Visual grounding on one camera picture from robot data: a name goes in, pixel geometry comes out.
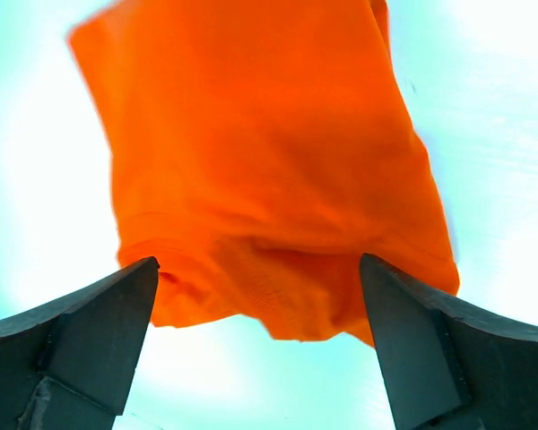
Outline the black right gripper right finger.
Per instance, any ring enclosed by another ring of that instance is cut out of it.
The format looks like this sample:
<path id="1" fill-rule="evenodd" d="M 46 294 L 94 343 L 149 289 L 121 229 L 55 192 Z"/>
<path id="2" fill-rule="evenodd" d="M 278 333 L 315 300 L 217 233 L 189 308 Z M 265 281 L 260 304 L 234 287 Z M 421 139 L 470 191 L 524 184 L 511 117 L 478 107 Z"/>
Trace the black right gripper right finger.
<path id="1" fill-rule="evenodd" d="M 538 430 L 538 326 L 371 254 L 360 278 L 395 428 Z"/>

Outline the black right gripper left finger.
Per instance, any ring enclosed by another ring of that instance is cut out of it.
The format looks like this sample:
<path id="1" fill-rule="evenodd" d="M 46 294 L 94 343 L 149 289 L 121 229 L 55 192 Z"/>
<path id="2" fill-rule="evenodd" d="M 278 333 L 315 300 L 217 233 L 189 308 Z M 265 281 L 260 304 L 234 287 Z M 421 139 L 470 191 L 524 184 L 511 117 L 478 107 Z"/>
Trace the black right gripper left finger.
<path id="1" fill-rule="evenodd" d="M 110 429 L 124 413 L 157 291 L 142 259 L 0 320 L 0 429 Z"/>

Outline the orange t-shirt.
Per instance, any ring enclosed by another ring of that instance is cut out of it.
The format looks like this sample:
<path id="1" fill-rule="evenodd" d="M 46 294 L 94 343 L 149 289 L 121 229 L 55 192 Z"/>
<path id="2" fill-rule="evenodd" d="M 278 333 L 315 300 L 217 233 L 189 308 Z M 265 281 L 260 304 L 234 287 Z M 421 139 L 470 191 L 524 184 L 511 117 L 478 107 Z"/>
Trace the orange t-shirt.
<path id="1" fill-rule="evenodd" d="M 372 335 L 360 258 L 459 275 L 383 1 L 117 1 L 68 38 L 111 151 L 117 258 L 151 322 L 234 315 L 277 340 Z"/>

